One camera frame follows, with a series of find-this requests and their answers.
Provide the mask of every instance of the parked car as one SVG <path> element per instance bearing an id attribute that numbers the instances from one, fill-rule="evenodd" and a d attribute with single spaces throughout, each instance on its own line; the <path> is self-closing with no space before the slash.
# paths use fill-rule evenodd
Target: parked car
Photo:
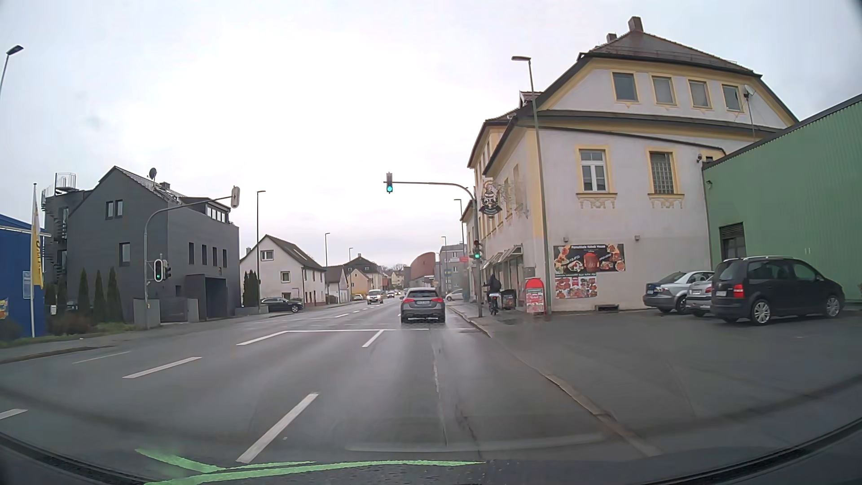
<path id="1" fill-rule="evenodd" d="M 401 323 L 411 320 L 446 322 L 446 303 L 433 288 L 410 288 L 401 300 Z"/>
<path id="2" fill-rule="evenodd" d="M 299 312 L 305 305 L 301 301 L 293 299 L 281 298 L 280 296 L 264 298 L 260 301 L 261 305 L 266 305 L 270 313 L 273 312 Z"/>
<path id="3" fill-rule="evenodd" d="M 689 285 L 689 292 L 685 296 L 685 310 L 694 313 L 695 317 L 702 317 L 709 312 L 712 306 L 712 279 L 696 281 Z"/>
<path id="4" fill-rule="evenodd" d="M 464 299 L 464 290 L 455 290 L 446 295 L 446 301 L 453 301 L 456 299 Z"/>
<path id="5" fill-rule="evenodd" d="M 644 305 L 658 308 L 662 313 L 669 313 L 671 310 L 685 313 L 685 297 L 688 295 L 689 285 L 708 280 L 712 274 L 712 271 L 677 271 L 654 283 L 647 283 L 643 296 Z"/>
<path id="6" fill-rule="evenodd" d="M 750 256 L 722 261 L 712 281 L 712 313 L 758 325 L 775 317 L 820 313 L 835 318 L 844 307 L 841 285 L 807 262 L 786 256 Z"/>
<path id="7" fill-rule="evenodd" d="M 365 299 L 368 305 L 372 303 L 383 304 L 383 290 L 368 290 L 368 298 Z"/>

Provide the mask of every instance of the traffic light pole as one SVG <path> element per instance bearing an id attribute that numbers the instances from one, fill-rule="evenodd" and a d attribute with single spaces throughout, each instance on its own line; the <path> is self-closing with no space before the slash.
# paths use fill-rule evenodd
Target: traffic light pole
<path id="1" fill-rule="evenodd" d="M 392 180 L 391 177 L 392 177 L 392 173 L 386 174 L 387 180 L 384 183 L 387 186 L 389 184 L 413 184 L 413 185 L 417 185 L 417 186 L 452 186 L 452 187 L 461 188 L 462 190 L 464 190 L 464 192 L 467 192 L 467 195 L 469 195 L 470 199 L 473 201 L 473 227 L 475 228 L 475 230 L 478 230 L 478 227 L 479 227 L 478 198 L 476 197 L 476 195 L 473 195 L 473 192 L 470 192 L 470 189 L 468 189 L 467 187 L 462 186 L 460 184 L 454 184 L 452 182 L 395 182 Z M 476 312 L 477 312 L 478 317 L 481 318 L 482 317 L 482 267 L 481 266 L 478 267 L 478 271 L 476 273 L 478 274 L 478 285 L 476 285 Z"/>
<path id="2" fill-rule="evenodd" d="M 206 204 L 207 202 L 216 202 L 216 200 L 224 200 L 226 198 L 232 198 L 233 196 L 221 197 L 221 198 L 208 198 L 206 200 L 201 200 L 199 202 L 192 202 L 191 204 L 183 204 L 183 205 L 174 205 L 173 207 L 166 207 L 165 209 L 159 209 L 156 212 L 150 214 L 150 217 L 147 218 L 147 223 L 144 224 L 144 323 L 147 327 L 147 330 L 150 330 L 150 318 L 149 318 L 149 310 L 150 310 L 150 299 L 147 294 L 147 286 L 150 284 L 150 279 L 147 276 L 147 228 L 150 225 L 150 221 L 153 220 L 153 217 L 156 214 L 161 212 L 173 211 L 174 209 L 182 209 L 183 207 L 191 207 L 193 205 L 198 204 Z"/>

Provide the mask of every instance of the windshield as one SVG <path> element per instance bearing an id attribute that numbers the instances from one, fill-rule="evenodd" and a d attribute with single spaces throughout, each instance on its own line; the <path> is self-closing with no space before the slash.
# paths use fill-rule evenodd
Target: windshield
<path id="1" fill-rule="evenodd" d="M 757 485 L 862 438 L 862 0 L 0 0 L 0 40 L 0 485 Z"/>

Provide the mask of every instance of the blue building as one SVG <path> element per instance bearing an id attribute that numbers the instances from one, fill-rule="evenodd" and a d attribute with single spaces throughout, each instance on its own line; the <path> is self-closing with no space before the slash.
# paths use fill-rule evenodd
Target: blue building
<path id="1" fill-rule="evenodd" d="M 45 236 L 40 244 L 44 248 Z M 30 336 L 30 300 L 24 298 L 29 287 L 24 288 L 24 272 L 30 270 L 30 224 L 0 214 L 0 301 L 5 300 L 6 318 L 11 318 L 21 327 L 22 337 Z M 34 287 L 36 336 L 46 335 L 45 294 L 42 288 Z"/>

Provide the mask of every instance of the chimney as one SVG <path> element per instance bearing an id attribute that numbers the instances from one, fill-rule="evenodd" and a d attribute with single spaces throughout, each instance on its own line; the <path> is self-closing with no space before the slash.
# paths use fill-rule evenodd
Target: chimney
<path id="1" fill-rule="evenodd" d="M 640 21 L 640 17 L 633 16 L 628 19 L 628 31 L 629 32 L 643 32 L 644 24 Z"/>

